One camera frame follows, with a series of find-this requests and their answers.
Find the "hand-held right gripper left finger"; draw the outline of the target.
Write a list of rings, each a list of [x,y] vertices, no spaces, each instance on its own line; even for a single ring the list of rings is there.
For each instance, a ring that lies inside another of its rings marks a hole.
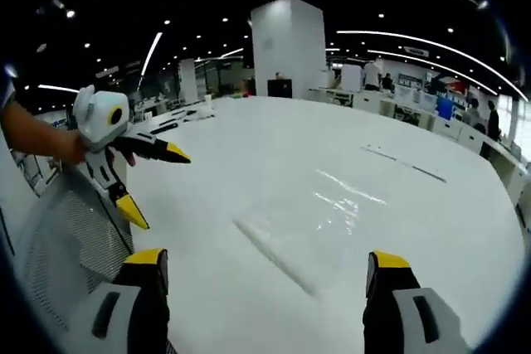
[[[66,353],[170,353],[168,252],[140,250],[83,298],[63,339]]]

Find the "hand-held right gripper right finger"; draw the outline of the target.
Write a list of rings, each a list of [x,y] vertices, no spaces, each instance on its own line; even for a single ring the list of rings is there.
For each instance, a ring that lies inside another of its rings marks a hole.
[[[366,353],[471,352],[453,309],[405,259],[379,250],[368,255],[363,337]]]

